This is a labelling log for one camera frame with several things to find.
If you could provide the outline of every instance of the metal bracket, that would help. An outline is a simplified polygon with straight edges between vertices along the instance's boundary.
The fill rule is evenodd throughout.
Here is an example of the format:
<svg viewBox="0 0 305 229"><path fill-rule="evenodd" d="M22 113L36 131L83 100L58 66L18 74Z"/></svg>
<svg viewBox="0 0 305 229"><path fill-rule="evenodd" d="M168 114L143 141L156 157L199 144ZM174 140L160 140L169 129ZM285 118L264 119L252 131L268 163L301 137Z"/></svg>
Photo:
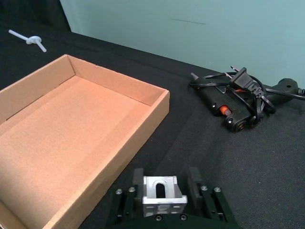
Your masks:
<svg viewBox="0 0 305 229"><path fill-rule="evenodd" d="M182 213L187 204L187 196L182 195L177 177L143 177L144 217L156 214ZM157 186L164 186L165 197L157 196Z"/></svg>

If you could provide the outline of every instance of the cardboard flap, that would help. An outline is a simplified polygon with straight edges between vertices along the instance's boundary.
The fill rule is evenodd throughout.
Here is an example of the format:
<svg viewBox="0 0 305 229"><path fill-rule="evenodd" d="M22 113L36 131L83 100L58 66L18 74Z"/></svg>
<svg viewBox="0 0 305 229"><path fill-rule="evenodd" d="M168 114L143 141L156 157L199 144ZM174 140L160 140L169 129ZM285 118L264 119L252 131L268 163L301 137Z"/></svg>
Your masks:
<svg viewBox="0 0 305 229"><path fill-rule="evenodd" d="M74 75L64 55L4 88L0 91L0 124Z"/></svg>
<svg viewBox="0 0 305 229"><path fill-rule="evenodd" d="M68 56L75 74L98 85L119 92L146 105L153 103L164 92L163 88L97 66L84 60Z"/></svg>

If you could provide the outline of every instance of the black power cord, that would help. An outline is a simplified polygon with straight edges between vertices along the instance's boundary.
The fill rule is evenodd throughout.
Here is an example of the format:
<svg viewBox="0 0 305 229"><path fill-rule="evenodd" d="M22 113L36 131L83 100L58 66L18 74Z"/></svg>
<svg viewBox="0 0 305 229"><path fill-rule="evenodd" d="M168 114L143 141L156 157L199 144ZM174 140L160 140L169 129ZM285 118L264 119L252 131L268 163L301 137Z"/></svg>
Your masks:
<svg viewBox="0 0 305 229"><path fill-rule="evenodd" d="M297 94L291 94L266 88L257 78L248 75L246 68L242 68L241 70L236 70L232 66L231 68L235 70L235 72L218 73L215 75L202 77L203 79L210 79L220 76L227 76L230 78L230 80L218 83L196 83L196 80L194 80L189 83L189 86L197 89L211 86L226 86L226 91L245 104L249 112L252 114L252 117L249 120L249 124L252 126L257 125L261 121L263 111L270 114L274 114L276 112L275 106L267 98L267 92L305 101L305 89L299 88ZM240 91L248 92L252 96L253 102L249 104L242 96L239 95Z"/></svg>

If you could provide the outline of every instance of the black fabric surface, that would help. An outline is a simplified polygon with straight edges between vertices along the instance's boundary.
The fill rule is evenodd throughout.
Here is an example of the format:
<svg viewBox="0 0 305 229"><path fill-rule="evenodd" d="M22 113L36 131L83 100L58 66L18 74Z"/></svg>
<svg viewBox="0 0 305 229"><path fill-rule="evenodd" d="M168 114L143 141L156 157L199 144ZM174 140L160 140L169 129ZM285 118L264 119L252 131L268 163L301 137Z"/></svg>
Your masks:
<svg viewBox="0 0 305 229"><path fill-rule="evenodd" d="M41 36L48 51L26 45L8 29ZM213 71L0 15L0 88L65 53L171 93L170 113L115 185L128 188L133 170L144 167L149 176L176 175L186 193L186 171L196 166L207 183L222 188L245 229L305 228L305 102L290 101L256 128L232 133L187 89L190 72ZM104 228L110 204L108 192L80 228Z"/></svg>

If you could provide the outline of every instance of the white plastic piece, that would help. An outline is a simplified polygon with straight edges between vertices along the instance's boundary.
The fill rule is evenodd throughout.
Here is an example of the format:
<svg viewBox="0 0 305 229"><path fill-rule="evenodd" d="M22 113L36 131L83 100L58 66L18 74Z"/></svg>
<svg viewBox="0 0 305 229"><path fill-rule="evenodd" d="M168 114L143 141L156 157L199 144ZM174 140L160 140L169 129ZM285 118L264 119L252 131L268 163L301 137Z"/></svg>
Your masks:
<svg viewBox="0 0 305 229"><path fill-rule="evenodd" d="M16 37L19 37L19 38L25 40L27 44L37 44L43 52L47 51L46 48L42 45L41 38L39 36L25 37L25 36L13 31L13 30L9 30L9 33L16 36Z"/></svg>

